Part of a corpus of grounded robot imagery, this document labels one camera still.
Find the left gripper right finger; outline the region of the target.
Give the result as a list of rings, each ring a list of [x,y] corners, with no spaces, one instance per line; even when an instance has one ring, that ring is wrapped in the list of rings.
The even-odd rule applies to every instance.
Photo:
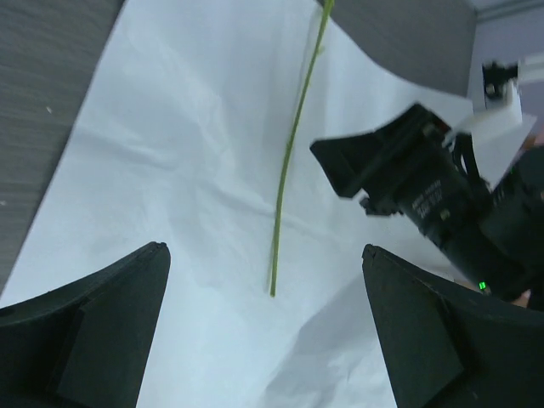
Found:
[[[399,407],[541,407],[543,314],[367,245],[363,276]]]

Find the white wrapping paper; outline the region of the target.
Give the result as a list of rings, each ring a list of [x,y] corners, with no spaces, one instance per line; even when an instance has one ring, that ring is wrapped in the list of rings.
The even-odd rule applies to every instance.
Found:
[[[140,407],[392,407],[368,243],[440,275],[404,217],[338,198],[315,139],[469,99],[377,65],[315,1],[130,1],[3,291],[8,305],[150,241],[171,269]]]

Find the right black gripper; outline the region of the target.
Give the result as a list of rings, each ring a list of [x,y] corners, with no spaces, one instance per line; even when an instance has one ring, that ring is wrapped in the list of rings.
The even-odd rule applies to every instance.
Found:
[[[363,208],[372,215],[463,217],[468,212],[468,181],[457,157],[466,133],[423,105],[414,104],[369,133],[318,139],[310,151],[334,192],[352,199],[367,194]]]

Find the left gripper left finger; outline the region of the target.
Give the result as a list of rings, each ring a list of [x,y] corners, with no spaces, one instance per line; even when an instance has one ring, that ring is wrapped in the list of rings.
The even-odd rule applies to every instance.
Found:
[[[134,407],[171,255],[150,242],[112,265],[1,309],[3,407]]]

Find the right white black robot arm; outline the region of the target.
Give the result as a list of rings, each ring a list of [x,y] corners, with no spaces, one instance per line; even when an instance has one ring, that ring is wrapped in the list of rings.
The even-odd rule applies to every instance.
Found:
[[[468,132],[414,104],[385,126],[310,147],[335,193],[363,194],[371,217],[405,215],[472,283],[506,301],[543,281],[543,149],[526,151],[494,188]]]

